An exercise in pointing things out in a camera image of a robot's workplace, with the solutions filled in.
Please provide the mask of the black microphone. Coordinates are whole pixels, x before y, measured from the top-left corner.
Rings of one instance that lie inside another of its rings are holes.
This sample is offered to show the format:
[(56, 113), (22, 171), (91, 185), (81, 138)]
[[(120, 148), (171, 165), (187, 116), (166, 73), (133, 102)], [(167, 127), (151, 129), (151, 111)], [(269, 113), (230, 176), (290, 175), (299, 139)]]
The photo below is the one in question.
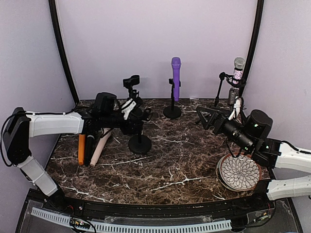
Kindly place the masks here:
[(85, 156), (84, 156), (84, 165), (89, 166), (90, 160), (93, 155), (93, 144), (95, 140), (94, 134), (88, 134), (86, 137), (86, 144), (85, 144)]

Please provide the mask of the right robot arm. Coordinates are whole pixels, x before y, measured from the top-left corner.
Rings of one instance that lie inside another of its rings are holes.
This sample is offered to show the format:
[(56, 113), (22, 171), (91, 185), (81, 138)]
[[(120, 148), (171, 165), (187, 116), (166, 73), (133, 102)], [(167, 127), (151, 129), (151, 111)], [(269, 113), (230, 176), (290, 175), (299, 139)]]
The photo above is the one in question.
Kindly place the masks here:
[[(311, 172), (311, 151), (295, 147), (288, 141), (268, 138), (273, 120), (263, 111), (252, 110), (249, 116), (243, 111), (197, 107), (196, 112), (205, 130), (223, 134), (234, 142), (240, 151), (250, 155), (260, 166), (268, 169), (286, 168)], [(255, 195), (248, 199), (248, 207), (259, 210), (269, 200), (311, 195), (310, 175), (287, 180), (259, 181)]]

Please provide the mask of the beige pink microphone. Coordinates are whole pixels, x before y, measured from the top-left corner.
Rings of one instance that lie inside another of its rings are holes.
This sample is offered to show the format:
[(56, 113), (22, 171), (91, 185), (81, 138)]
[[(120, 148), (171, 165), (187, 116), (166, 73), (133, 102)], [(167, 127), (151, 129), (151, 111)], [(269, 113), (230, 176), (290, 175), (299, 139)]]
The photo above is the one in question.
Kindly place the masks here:
[(109, 137), (111, 136), (111, 132), (112, 132), (112, 129), (109, 129), (109, 128), (104, 128), (104, 132), (103, 132), (103, 135), (100, 137), (100, 140), (95, 148), (95, 151), (92, 155), (92, 158), (91, 158), (91, 161), (90, 161), (90, 166), (94, 167), (98, 160), (99, 160), (99, 157), (106, 145), (106, 142), (107, 140), (109, 139)]

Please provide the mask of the orange microphone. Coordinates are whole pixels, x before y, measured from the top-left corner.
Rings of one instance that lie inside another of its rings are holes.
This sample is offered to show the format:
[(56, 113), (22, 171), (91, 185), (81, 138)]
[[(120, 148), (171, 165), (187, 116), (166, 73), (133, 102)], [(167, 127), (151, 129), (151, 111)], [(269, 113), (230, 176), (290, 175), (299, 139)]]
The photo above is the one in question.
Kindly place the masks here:
[(79, 134), (79, 141), (78, 141), (78, 164), (80, 166), (82, 166), (84, 164), (85, 143), (86, 143), (86, 135), (85, 134)]

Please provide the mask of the purple microphone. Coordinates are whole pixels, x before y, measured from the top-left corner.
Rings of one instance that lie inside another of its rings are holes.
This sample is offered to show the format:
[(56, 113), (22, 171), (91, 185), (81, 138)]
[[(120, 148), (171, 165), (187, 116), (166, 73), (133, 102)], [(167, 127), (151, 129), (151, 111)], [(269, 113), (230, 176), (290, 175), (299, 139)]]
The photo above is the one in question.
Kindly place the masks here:
[(171, 61), (171, 66), (173, 69), (173, 97), (174, 101), (179, 101), (180, 95), (180, 68), (181, 68), (181, 59), (179, 57), (173, 57)]

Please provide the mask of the black stand of beige microphone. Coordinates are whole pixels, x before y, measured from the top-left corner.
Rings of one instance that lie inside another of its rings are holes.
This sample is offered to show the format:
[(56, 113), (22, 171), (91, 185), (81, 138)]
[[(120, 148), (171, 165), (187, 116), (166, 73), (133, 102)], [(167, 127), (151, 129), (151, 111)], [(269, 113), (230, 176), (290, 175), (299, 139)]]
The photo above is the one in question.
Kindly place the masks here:
[[(132, 113), (130, 113), (129, 117), (136, 117)], [(142, 135), (134, 135), (128, 142), (128, 146), (131, 152), (135, 154), (146, 154), (150, 151), (152, 147), (152, 142), (149, 137)]]

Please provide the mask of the black stand of purple microphone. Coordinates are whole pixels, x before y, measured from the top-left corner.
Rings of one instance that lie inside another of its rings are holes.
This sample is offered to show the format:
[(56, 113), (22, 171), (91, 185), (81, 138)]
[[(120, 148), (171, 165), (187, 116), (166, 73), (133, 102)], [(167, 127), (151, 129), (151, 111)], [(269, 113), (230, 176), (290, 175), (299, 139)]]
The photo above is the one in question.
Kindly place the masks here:
[(172, 85), (172, 88), (171, 88), (171, 105), (164, 108), (163, 114), (166, 118), (177, 119), (177, 118), (181, 117), (182, 112), (178, 106), (175, 106), (173, 78), (169, 79), (169, 84)]

